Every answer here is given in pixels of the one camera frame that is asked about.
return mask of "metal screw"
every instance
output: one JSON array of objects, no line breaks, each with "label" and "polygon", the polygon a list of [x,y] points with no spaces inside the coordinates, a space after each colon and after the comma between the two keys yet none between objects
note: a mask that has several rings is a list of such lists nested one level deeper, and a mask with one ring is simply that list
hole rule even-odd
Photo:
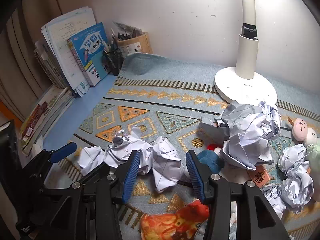
[{"label": "metal screw", "polygon": [[247,185],[249,187],[254,187],[256,184],[252,180],[249,180],[249,181],[247,181]]},{"label": "metal screw", "polygon": [[116,179],[116,175],[115,174],[109,174],[108,176],[107,176],[107,180],[115,180]]},{"label": "metal screw", "polygon": [[81,186],[80,182],[77,182],[77,181],[72,184],[73,188],[79,188],[80,186]]},{"label": "metal screw", "polygon": [[219,179],[220,179],[220,175],[219,175],[219,174],[212,174],[212,175],[211,175],[211,179],[213,179],[213,180],[219,180]]}]

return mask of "teal triangle pattern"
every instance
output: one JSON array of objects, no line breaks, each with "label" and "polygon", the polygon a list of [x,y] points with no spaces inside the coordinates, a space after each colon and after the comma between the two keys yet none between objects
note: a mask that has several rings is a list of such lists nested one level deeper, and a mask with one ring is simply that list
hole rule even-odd
[{"label": "teal triangle pattern", "polygon": [[156,112],[156,114],[160,123],[168,134],[200,122],[200,119],[176,114],[167,114],[162,112]]},{"label": "teal triangle pattern", "polygon": [[87,119],[84,119],[83,123],[80,125],[80,129],[87,132],[87,133],[93,133],[93,117],[89,117]]},{"label": "teal triangle pattern", "polygon": [[293,140],[288,137],[279,136],[276,140],[269,140],[269,149],[273,160],[272,165],[267,165],[267,169],[270,175],[270,183],[280,185],[282,180],[286,179],[284,173],[278,168],[278,160],[284,149],[293,146]]},{"label": "teal triangle pattern", "polygon": [[108,105],[104,103],[98,103],[93,109],[93,115],[99,114],[115,105]]}]

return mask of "pink plush toy face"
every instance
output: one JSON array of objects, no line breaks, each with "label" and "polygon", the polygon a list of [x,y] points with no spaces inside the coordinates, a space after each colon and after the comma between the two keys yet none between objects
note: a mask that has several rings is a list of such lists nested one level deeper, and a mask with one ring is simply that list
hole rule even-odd
[{"label": "pink plush toy face", "polygon": [[302,142],[307,138],[307,133],[308,133],[308,126],[306,122],[301,118],[297,118],[294,121],[294,125],[292,128],[293,137],[297,141]]}]

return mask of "blue table surface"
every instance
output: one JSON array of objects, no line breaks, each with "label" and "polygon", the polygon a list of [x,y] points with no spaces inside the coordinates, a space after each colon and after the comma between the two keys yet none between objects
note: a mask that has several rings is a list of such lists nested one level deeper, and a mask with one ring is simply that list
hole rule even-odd
[{"label": "blue table surface", "polygon": [[89,88],[83,97],[76,98],[44,139],[44,149],[57,150],[66,145],[90,111],[111,89],[116,78],[109,74],[95,87]]}]

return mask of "black mesh pen holder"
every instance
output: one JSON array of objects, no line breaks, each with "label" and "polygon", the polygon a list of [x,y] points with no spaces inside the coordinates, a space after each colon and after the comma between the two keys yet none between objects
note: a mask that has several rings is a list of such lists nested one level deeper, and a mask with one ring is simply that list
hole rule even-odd
[{"label": "black mesh pen holder", "polygon": [[110,52],[103,52],[103,57],[105,60],[105,65],[107,67],[107,72],[112,72],[113,75],[119,75],[120,69],[123,63],[123,56],[119,48],[112,50]]}]

